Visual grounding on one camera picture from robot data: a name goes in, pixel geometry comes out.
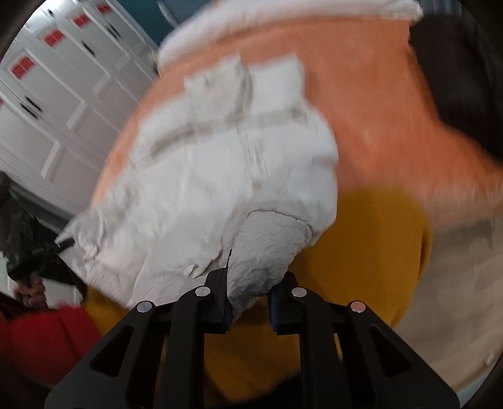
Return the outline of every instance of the yellow cloth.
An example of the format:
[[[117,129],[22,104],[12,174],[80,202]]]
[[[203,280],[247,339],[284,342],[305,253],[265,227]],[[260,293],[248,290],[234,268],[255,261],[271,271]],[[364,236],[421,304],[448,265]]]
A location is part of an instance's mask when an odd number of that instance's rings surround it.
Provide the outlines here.
[[[89,314],[101,336],[110,331],[129,312],[91,287],[88,287],[82,308]]]
[[[341,194],[336,222],[290,271],[325,300],[364,301],[393,326],[412,301],[431,245],[428,220],[407,196],[360,190]],[[206,335],[207,373],[230,401],[267,393],[300,370],[298,336],[276,336],[268,315],[261,299],[226,335]]]

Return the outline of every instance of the orange fabric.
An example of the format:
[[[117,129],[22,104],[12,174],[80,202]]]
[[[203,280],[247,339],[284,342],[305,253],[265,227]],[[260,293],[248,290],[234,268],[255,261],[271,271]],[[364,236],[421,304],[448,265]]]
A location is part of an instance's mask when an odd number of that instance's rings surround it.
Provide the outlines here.
[[[239,52],[244,62],[287,53],[302,60],[306,97],[330,123],[339,147],[339,189],[398,186],[436,229],[503,209],[503,168],[478,144],[442,124],[408,45],[408,22],[305,19],[247,30],[168,65],[119,137],[97,185],[103,198],[127,161],[138,121],[183,90],[183,76]]]

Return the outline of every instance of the white crumpled cloth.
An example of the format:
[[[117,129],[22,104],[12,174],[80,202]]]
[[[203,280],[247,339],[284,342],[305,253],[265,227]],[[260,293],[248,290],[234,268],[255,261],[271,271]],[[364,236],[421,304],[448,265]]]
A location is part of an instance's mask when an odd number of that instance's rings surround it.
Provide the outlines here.
[[[419,20],[415,0],[226,0],[201,7],[171,31],[159,46],[161,69],[183,55],[240,31],[278,21],[310,17],[379,16]]]
[[[228,263],[239,314],[334,222],[337,147],[294,55],[227,58],[185,88],[141,124],[103,203],[65,228],[58,240],[76,244],[61,258],[128,307],[173,302]]]

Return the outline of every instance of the red cloth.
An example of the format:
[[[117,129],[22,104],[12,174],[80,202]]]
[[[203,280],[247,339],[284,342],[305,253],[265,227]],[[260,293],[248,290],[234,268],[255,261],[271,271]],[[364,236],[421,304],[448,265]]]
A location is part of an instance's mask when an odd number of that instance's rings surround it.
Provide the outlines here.
[[[0,313],[0,354],[37,382],[58,383],[100,340],[83,308],[27,313],[7,321]]]

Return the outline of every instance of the metal screw head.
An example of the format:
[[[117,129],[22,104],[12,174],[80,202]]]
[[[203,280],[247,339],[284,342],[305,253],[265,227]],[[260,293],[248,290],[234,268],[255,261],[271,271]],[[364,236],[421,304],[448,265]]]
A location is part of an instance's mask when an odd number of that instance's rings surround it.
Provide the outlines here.
[[[196,288],[196,295],[198,297],[206,297],[207,295],[210,295],[211,290],[209,287],[206,286],[201,286]]]
[[[354,311],[354,312],[363,312],[365,311],[365,309],[367,308],[367,306],[362,303],[361,301],[353,301],[351,303],[351,309]]]
[[[292,289],[292,295],[297,298],[302,298],[307,295],[307,290],[302,287],[295,287]]]
[[[138,304],[136,309],[139,312],[148,312],[152,309],[152,303],[150,301],[142,301],[141,303]]]

